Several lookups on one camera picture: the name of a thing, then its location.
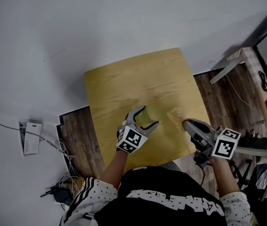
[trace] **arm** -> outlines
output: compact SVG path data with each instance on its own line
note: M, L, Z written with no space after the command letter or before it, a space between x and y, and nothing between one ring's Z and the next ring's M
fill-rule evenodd
M239 192L240 189L236 183L227 160L218 157L211 157L209 161L213 166L219 196L223 197L224 195L233 192Z
M227 160L211 157L209 161L214 169L227 225L250 226L250 205L246 195L240 192Z
M120 185L127 157L128 154L124 151L117 151L99 180L94 178L85 180L69 210L63 215L60 226L76 225L76 223L83 226L90 225L90 220L86 220L85 215L93 216L117 198L116 189Z
M113 160L102 173L100 180L119 188L124 173L128 154L122 150L116 152Z

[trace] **desk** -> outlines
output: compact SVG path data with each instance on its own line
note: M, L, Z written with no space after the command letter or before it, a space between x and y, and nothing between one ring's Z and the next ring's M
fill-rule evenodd
M193 75L181 51L172 48L140 55L85 73L85 83L99 147L107 166L116 150L116 131L132 109L156 108L159 126L146 143L129 155L125 171L157 166L195 151L187 132L178 130L167 113L179 107L185 118L209 123Z
M266 138L267 138L267 109L265 106L265 101L267 100L267 92L265 92L262 89L261 79L259 77L259 71L263 71L263 68L259 62L259 59L257 58L256 53L252 48L241 48L233 55L231 55L229 58L227 58L227 67L225 67L219 74L217 74L210 82L211 84L217 82L220 78L225 76L228 72L230 72L235 66L237 66L242 61L245 62L246 67L249 70L251 78L255 84L256 95L260 101L262 114L264 116L264 124L266 129ZM237 147L236 152L267 157L267 150Z

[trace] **black t-shirt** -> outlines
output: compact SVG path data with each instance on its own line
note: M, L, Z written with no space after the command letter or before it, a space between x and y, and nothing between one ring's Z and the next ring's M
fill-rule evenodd
M118 197L94 215L102 225L227 225L222 203L189 175L160 167L128 171Z

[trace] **black cable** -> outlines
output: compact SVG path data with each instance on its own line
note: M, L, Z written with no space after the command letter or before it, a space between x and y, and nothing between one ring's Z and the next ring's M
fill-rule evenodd
M201 170L202 170L202 173L203 173L202 181L201 181L201 183L200 183L200 186L202 186L202 184L203 184L203 181L204 181L204 178L205 178L205 173L204 173L204 170L203 170L203 168L202 168L202 166L201 166L200 164L196 163L196 165L197 165L198 167L200 167L200 168L201 168Z
M3 127L5 127L5 128L8 128L8 129L12 129L12 130L19 130L19 131L22 131L21 129L16 129L16 128L13 128L13 127L5 126L5 125L3 125L3 124L0 124L0 126L3 126ZM41 138L42 140L44 140L44 141L46 141L48 144L50 144L52 147L54 147L56 150L59 150L58 147L56 147L53 143L51 143L51 142L48 141L47 139L44 139L43 137L41 137L41 136L39 136L39 135L37 135L37 134L35 134L35 133L31 133L31 132L29 132L29 131L25 131L25 133L28 133L28 134L32 134L32 135L38 136L39 138Z
M66 210L65 210L65 206L64 206L64 208L63 208L62 203L61 203L60 205L61 205L62 209L63 209L64 211L66 211Z
M266 82L266 76L262 71L259 71L259 76L262 81L262 89L267 92L267 82Z

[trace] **wooden floor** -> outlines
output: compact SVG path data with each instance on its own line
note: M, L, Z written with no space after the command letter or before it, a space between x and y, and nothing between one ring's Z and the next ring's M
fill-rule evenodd
M84 177L99 177L104 163L89 107L60 116L63 140L75 157L73 166Z
M237 66L217 83L211 85L212 79L219 71L213 71L195 76L196 83L203 98L211 126L217 128L229 127L245 134L246 130L255 129L260 137L264 137L263 117L260 105L256 99L252 79L243 65ZM233 89L248 105L242 102ZM104 170L104 164L97 144L96 134L90 115L90 109L82 110L61 116L64 125L61 126L63 140L70 148L70 154L75 155L73 163L82 176L99 177ZM246 170L246 159L252 159L253 164L249 173L255 167L255 157L235 153L233 160L243 174ZM175 160L183 172L189 174L197 182L201 182L203 174L194 161L193 155ZM210 194L218 197L216 180L213 170L205 168L203 188Z

